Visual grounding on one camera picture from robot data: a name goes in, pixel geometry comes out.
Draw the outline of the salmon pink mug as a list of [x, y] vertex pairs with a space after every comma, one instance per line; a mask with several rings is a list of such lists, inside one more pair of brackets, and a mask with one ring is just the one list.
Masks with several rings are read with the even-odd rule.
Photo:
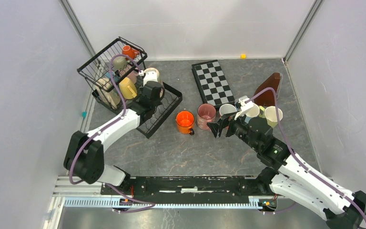
[[220, 117], [237, 113], [237, 108], [232, 104], [223, 104], [219, 108]]

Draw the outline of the pink floral mug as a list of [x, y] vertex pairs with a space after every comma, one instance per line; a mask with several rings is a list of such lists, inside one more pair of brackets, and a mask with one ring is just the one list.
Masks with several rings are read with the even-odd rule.
[[197, 109], [197, 126], [202, 130], [211, 131], [207, 125], [216, 119], [216, 109], [212, 104], [202, 104]]

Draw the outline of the light blue mug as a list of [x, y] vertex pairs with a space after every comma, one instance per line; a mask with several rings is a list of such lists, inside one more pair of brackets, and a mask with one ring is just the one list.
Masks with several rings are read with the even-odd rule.
[[249, 123], [251, 119], [258, 117], [260, 114], [260, 108], [254, 104], [253, 107], [245, 114], [245, 122]]

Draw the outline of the orange cup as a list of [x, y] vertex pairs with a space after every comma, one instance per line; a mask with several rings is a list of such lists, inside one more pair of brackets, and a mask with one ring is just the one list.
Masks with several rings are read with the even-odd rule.
[[181, 134], [194, 135], [194, 115], [189, 111], [180, 111], [175, 118], [178, 131]]

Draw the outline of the yellow mug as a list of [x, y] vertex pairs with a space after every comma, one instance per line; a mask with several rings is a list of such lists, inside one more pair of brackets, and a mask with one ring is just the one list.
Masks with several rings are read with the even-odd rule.
[[276, 127], [278, 125], [278, 121], [281, 121], [283, 119], [283, 112], [280, 108], [277, 108], [275, 106], [269, 106], [267, 108], [259, 106], [259, 109], [259, 116], [266, 119], [267, 124], [272, 128]]

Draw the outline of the tan tall cup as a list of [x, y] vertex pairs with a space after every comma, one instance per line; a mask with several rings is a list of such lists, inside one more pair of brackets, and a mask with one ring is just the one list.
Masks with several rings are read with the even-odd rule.
[[149, 86], [147, 86], [148, 82], [157, 82], [164, 87], [163, 80], [161, 79], [160, 72], [158, 69], [150, 67], [143, 71], [144, 78], [143, 78], [143, 89], [142, 94], [146, 97], [149, 97], [150, 94], [150, 86], [153, 86], [153, 83], [150, 83]]

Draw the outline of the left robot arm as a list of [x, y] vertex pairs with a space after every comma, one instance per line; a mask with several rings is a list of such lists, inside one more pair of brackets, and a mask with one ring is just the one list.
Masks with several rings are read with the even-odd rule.
[[116, 166], [106, 165], [106, 150], [129, 131], [151, 119], [164, 97], [164, 87], [156, 81], [147, 82], [137, 101], [125, 107], [117, 116], [87, 133], [75, 132], [66, 152], [63, 166], [69, 171], [70, 182], [112, 184], [118, 194], [126, 194], [131, 182], [126, 172]]

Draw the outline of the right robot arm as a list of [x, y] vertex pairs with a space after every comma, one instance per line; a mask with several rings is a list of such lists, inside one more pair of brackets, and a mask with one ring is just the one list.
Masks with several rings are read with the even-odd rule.
[[208, 122], [214, 137], [236, 136], [251, 147], [266, 165], [266, 177], [256, 182], [263, 195], [271, 192], [293, 200], [320, 216], [331, 229], [358, 229], [366, 224], [366, 193], [353, 192], [321, 174], [285, 142], [273, 136], [273, 129], [264, 118], [249, 122], [227, 114], [216, 122]]

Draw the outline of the black dish rack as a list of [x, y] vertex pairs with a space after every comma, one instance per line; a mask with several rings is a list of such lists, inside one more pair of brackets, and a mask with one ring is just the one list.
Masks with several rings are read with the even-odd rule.
[[[142, 133], [146, 138], [150, 138], [164, 123], [164, 121], [172, 114], [177, 106], [183, 100], [182, 93], [175, 88], [171, 87], [167, 83], [164, 83], [164, 97], [161, 100], [161, 104], [156, 107], [151, 118], [147, 119], [144, 123], [141, 123], [137, 130]], [[119, 102], [116, 107], [112, 107], [109, 101], [104, 96], [104, 90], [98, 88], [95, 84], [92, 84], [92, 95], [95, 100], [103, 105], [106, 109], [118, 115], [123, 110], [122, 102]]]

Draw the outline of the cream mug in rack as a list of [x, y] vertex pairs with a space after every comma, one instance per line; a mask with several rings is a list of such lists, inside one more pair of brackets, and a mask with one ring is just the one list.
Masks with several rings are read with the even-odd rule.
[[97, 85], [95, 86], [99, 94], [100, 99], [112, 108], [117, 108], [121, 99], [116, 90], [113, 88], [113, 84], [110, 79], [103, 77], [98, 79]]

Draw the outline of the black white chessboard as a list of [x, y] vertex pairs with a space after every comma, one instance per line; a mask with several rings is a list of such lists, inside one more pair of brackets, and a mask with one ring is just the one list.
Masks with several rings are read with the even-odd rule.
[[192, 73], [204, 104], [216, 110], [223, 104], [235, 103], [235, 97], [218, 60], [192, 64]]

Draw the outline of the brown wedge object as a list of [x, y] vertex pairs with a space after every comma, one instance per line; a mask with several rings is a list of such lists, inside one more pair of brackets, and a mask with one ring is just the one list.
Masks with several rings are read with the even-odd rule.
[[[275, 93], [277, 93], [281, 79], [282, 75], [280, 73], [273, 73], [261, 85], [257, 87], [254, 95], [257, 95], [265, 88], [272, 88], [274, 89]], [[275, 106], [275, 96], [271, 90], [267, 90], [260, 94], [257, 98], [255, 98], [254, 103], [264, 107]]]

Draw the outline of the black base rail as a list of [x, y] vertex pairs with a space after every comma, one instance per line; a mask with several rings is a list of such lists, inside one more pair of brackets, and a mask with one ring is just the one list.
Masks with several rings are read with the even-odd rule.
[[130, 177], [117, 189], [155, 204], [244, 204], [249, 197], [272, 197], [261, 176]]

